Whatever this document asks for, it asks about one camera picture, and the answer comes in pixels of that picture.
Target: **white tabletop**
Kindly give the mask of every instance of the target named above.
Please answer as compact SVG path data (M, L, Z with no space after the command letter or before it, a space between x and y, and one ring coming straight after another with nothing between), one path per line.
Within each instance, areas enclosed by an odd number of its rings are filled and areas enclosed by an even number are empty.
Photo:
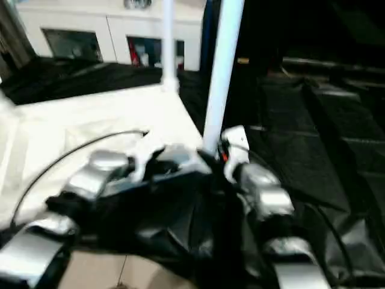
M63 153L112 132L140 129L165 144L182 143L196 149L202 138L177 94L160 85L117 90L58 101L12 107L0 103L0 229L8 226L14 206L31 180ZM91 151L127 151L138 135L120 135L95 143L66 158L30 191L19 221L44 208Z

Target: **white pole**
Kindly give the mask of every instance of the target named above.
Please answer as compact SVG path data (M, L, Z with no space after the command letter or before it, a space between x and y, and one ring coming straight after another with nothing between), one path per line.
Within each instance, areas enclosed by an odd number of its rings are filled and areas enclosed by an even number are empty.
M203 149L214 154L220 138L244 0L222 0Z
M162 84L167 92L177 92L179 89L175 72L175 41L173 33L174 0L163 0Z

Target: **robotic hand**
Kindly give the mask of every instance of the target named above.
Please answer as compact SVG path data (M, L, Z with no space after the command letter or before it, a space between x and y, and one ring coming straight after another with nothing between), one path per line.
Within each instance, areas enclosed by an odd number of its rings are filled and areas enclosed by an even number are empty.
M179 187L187 190L197 182L207 183L208 176L217 174L212 164L208 165L210 162L221 168L219 178L239 188L235 190L238 191L236 197L241 200L244 214L251 216L248 218L250 231L274 268L279 287L330 288L310 245L297 234L290 196L272 172L259 164L249 163L247 149L244 130L238 127L223 134L219 157L222 162L183 146L163 150L157 146L143 150L141 157L110 151L94 152L88 163L68 180L59 196L47 200L46 214L27 224L0 250L0 288L56 288L82 234L85 220L99 200L129 195L149 184L167 187L167 190ZM193 214L196 209L194 205L192 207ZM145 234L154 234L153 231L150 226ZM204 252L207 242L205 234L201 233L198 235L203 239L203 246L196 249L191 248L191 244L179 243L178 246Z

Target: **black cable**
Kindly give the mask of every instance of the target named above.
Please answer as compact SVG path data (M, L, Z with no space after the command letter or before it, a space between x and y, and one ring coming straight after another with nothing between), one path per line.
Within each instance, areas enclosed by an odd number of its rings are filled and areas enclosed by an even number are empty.
M77 146L76 148L71 149L70 151L66 152L64 155L62 155L59 158L57 158L55 161L51 162L48 166L46 166L45 169L43 169L33 179L33 181L29 184L29 186L24 190L23 195L19 199L19 201L18 201L18 203L17 203L17 205L16 205L16 207L15 207L15 209L13 211L13 216L12 216L12 219L11 219L11 222L10 222L10 231L14 232L16 230L16 218L17 218L18 212L20 210L20 207L23 204L23 201L26 198L27 194L33 188L33 186L39 181L39 179L41 179L49 170L51 170L51 168L53 166L55 166L61 160L63 160L64 158L68 157L69 155L73 154L74 152L77 152L77 151L85 148L86 146L92 145L93 143L96 143L98 141L101 141L101 140L104 140L106 138L113 137L113 136L116 136L116 135L120 135L120 134L141 134L142 136L145 136L147 134L147 132L140 131L140 130L131 130L131 131L120 131L120 132L114 132L114 133L111 133L111 134L106 134L106 135L103 135L101 137L94 138L93 140L90 140L90 141L88 141L88 142L86 142L84 144L81 144L80 146Z

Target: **beige floor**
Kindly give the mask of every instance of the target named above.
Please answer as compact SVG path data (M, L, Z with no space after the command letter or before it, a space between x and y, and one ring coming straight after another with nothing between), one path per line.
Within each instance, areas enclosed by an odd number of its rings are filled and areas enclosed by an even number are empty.
M157 263L138 256L75 252L59 289L196 289Z

